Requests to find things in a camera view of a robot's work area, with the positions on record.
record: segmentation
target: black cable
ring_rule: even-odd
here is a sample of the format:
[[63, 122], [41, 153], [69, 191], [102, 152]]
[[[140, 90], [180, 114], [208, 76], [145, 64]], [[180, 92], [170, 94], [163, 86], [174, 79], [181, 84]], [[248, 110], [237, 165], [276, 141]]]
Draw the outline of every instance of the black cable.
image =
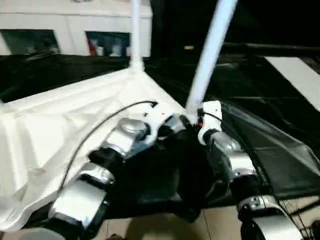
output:
[[83, 144], [88, 140], [88, 138], [98, 129], [100, 128], [106, 121], [108, 121], [109, 119], [111, 119], [112, 117], [114, 117], [115, 115], [121, 113], [122, 111], [128, 109], [128, 108], [131, 108], [135, 105], [139, 105], [139, 104], [152, 104], [152, 107], [156, 106], [158, 103], [156, 101], [150, 101], [150, 100], [145, 100], [145, 101], [138, 101], [138, 102], [135, 102], [135, 103], [132, 103], [128, 106], [125, 106], [123, 108], [121, 108], [120, 110], [112, 113], [111, 115], [109, 115], [108, 117], [106, 117], [105, 119], [103, 119], [100, 123], [98, 123], [80, 142], [80, 144], [78, 145], [78, 147], [76, 148], [76, 150], [74, 151], [67, 167], [66, 167], [66, 171], [65, 171], [65, 174], [64, 174], [64, 177], [60, 183], [60, 186], [58, 188], [58, 191], [57, 191], [57, 195], [59, 195], [59, 193], [61, 192], [62, 188], [64, 187], [64, 184], [65, 184], [65, 181], [67, 179], [67, 176], [68, 176], [68, 173], [69, 173], [69, 170], [74, 162], [74, 160], [76, 159], [76, 156], [79, 152], [79, 150], [81, 149], [81, 147], [83, 146]]
[[308, 205], [302, 207], [302, 208], [298, 208], [297, 210], [293, 211], [292, 213], [290, 213], [290, 215], [294, 216], [297, 214], [303, 214], [306, 211], [309, 211], [317, 206], [320, 206], [320, 198], [312, 203], [309, 203]]
[[[294, 221], [294, 218], [293, 218], [294, 216], [292, 216], [291, 214], [289, 214], [288, 208], [286, 207], [286, 203], [289, 204], [292, 208], [294, 208], [294, 206], [293, 206], [289, 201], [283, 201], [283, 204], [284, 204], [284, 206], [285, 206], [286, 213], [287, 213], [288, 217], [293, 221], [293, 223], [294, 223], [294, 224], [296, 225], [296, 227], [298, 228], [297, 224], [296, 224], [295, 221]], [[302, 220], [302, 218], [301, 218], [301, 215], [300, 215], [299, 213], [297, 213], [295, 216], [299, 219], [299, 221], [300, 221], [300, 223], [301, 223], [301, 225], [302, 225], [302, 227], [303, 227], [303, 230], [304, 230], [306, 236], [307, 236], [309, 239], [311, 239], [311, 237], [310, 237], [310, 235], [309, 235], [309, 233], [308, 233], [308, 231], [307, 231], [307, 227], [305, 226], [305, 224], [304, 224], [304, 222], [303, 222], [303, 220]]]

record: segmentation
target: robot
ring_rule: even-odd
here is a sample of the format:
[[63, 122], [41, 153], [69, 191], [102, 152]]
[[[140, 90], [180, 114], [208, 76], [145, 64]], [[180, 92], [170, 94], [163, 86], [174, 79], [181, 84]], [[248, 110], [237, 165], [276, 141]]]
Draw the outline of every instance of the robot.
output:
[[186, 115], [165, 112], [166, 106], [161, 103], [142, 117], [122, 118], [101, 146], [90, 152], [90, 162], [59, 193], [48, 213], [49, 221], [43, 226], [43, 238], [93, 238], [104, 219], [108, 219], [123, 164], [153, 145], [159, 128], [167, 126], [174, 134], [188, 129], [198, 131], [197, 138], [206, 146], [208, 161], [213, 168], [219, 164], [222, 180], [236, 202], [243, 240], [303, 239], [272, 190], [263, 186], [244, 146], [221, 130], [221, 119], [214, 115], [219, 107], [218, 101], [204, 103], [197, 111], [196, 125], [190, 124]]

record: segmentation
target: silver metal joint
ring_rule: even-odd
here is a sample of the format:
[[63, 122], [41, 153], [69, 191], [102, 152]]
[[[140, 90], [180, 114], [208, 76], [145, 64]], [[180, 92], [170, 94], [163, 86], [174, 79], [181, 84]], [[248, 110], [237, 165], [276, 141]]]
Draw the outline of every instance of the silver metal joint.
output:
[[258, 226], [265, 240], [304, 239], [297, 226], [284, 215], [257, 217], [252, 221]]
[[266, 209], [278, 209], [286, 215], [281, 206], [279, 206], [276, 199], [271, 195], [259, 195], [248, 197], [236, 206], [236, 210], [239, 212], [241, 209], [246, 208], [251, 211], [266, 210]]
[[82, 180], [62, 190], [48, 216], [63, 214], [82, 223], [86, 229], [103, 203], [106, 192]]
[[85, 163], [80, 172], [79, 176], [88, 175], [98, 181], [99, 183], [108, 185], [115, 182], [114, 175], [106, 168], [99, 166], [93, 162]]
[[143, 121], [125, 117], [118, 122], [101, 146], [114, 149], [122, 156], [126, 156], [134, 144], [147, 134], [148, 127]]
[[257, 174], [250, 156], [241, 149], [237, 140], [218, 131], [210, 136], [209, 144], [212, 143], [223, 153], [222, 162], [228, 168], [230, 183], [235, 178]]

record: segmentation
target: black tarp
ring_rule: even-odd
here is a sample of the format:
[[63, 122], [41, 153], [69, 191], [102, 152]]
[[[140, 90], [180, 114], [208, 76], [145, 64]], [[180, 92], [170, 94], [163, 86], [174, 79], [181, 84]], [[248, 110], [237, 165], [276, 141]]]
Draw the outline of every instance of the black tarp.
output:
[[[127, 58], [59, 54], [3, 56], [0, 57], [0, 99], [13, 101], [127, 66]], [[182, 105], [187, 100], [196, 66], [194, 61], [181, 59], [145, 61], [145, 71]], [[320, 195], [320, 113], [264, 58], [221, 55], [205, 97], [206, 101], [214, 99], [223, 102], [224, 119], [253, 149], [255, 164], [265, 172], [266, 181], [272, 184], [278, 199]], [[196, 156], [190, 161], [188, 167], [198, 170], [190, 189], [200, 191], [199, 186], [208, 184], [201, 172], [204, 168]], [[141, 176], [147, 178], [156, 172], [144, 170]], [[124, 197], [128, 208], [122, 206], [112, 217], [152, 213], [151, 203], [157, 206], [157, 212], [165, 211], [164, 208], [177, 209], [175, 201], [168, 204], [177, 188], [175, 171], [165, 171], [159, 178], [152, 176], [159, 190], [162, 189], [163, 199], [151, 199], [152, 194], [137, 195], [133, 207]], [[141, 186], [145, 180], [141, 179], [135, 187], [154, 189], [155, 186]], [[199, 207], [230, 204], [234, 202], [229, 194], [211, 195]]]

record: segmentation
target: wire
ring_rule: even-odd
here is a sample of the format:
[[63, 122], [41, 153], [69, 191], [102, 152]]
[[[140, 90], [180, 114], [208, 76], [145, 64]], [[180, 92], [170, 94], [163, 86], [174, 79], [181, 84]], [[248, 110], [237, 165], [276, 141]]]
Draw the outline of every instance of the wire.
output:
[[210, 230], [209, 230], [209, 226], [208, 226], [208, 221], [207, 221], [206, 214], [205, 214], [203, 209], [201, 209], [201, 214], [203, 214], [204, 221], [205, 221], [205, 226], [206, 226], [206, 231], [207, 231], [207, 233], [209, 235], [209, 240], [211, 240], [211, 234], [210, 234]]
[[61, 192], [62, 188], [64, 187], [64, 184], [65, 184], [65, 181], [67, 179], [67, 176], [68, 176], [68, 173], [69, 173], [69, 170], [74, 162], [74, 160], [76, 159], [76, 156], [79, 152], [79, 150], [81, 149], [81, 147], [83, 146], [83, 144], [88, 140], [88, 138], [98, 129], [100, 128], [105, 122], [107, 122], [109, 119], [113, 118], [115, 115], [121, 113], [122, 111], [126, 110], [126, 109], [129, 109], [133, 106], [136, 106], [136, 105], [139, 105], [139, 104], [152, 104], [152, 107], [156, 106], [158, 103], [156, 101], [150, 101], [150, 100], [145, 100], [145, 101], [138, 101], [138, 102], [135, 102], [135, 103], [132, 103], [128, 106], [125, 106], [121, 109], [119, 109], [118, 111], [112, 113], [111, 115], [109, 115], [108, 117], [106, 117], [105, 119], [103, 119], [100, 123], [98, 123], [80, 142], [80, 144], [78, 145], [78, 147], [76, 148], [76, 150], [74, 151], [74, 153], [72, 154], [72, 157], [70, 158], [70, 161], [66, 167], [66, 171], [65, 171], [65, 174], [63, 176], [63, 179], [60, 183], [60, 186], [58, 188], [58, 191], [57, 191], [57, 195], [59, 195], [59, 193]]
[[[294, 209], [294, 206], [293, 206], [289, 201], [283, 201], [283, 205], [284, 205], [284, 207], [285, 207], [285, 211], [286, 211], [288, 217], [289, 217], [289, 218], [294, 222], [294, 224], [297, 226], [297, 224], [296, 224], [295, 221], [294, 221], [294, 217], [291, 216], [291, 214], [289, 214], [289, 211], [288, 211], [288, 208], [287, 208], [287, 206], [286, 206], [286, 203], [289, 204], [289, 205], [291, 206], [291, 208], [293, 208], [293, 209]], [[302, 231], [304, 231], [305, 234], [306, 234], [306, 236], [308, 237], [308, 239], [312, 239], [311, 236], [310, 236], [310, 234], [309, 234], [308, 231], [307, 231], [307, 227], [305, 226], [305, 224], [304, 224], [304, 222], [303, 222], [303, 220], [302, 220], [302, 218], [301, 218], [301, 215], [298, 213], [298, 214], [296, 215], [296, 217], [299, 219], [299, 221], [300, 221], [300, 223], [301, 223], [301, 225], [302, 225], [302, 227], [303, 227], [303, 229], [300, 229], [301, 234], [302, 234]]]

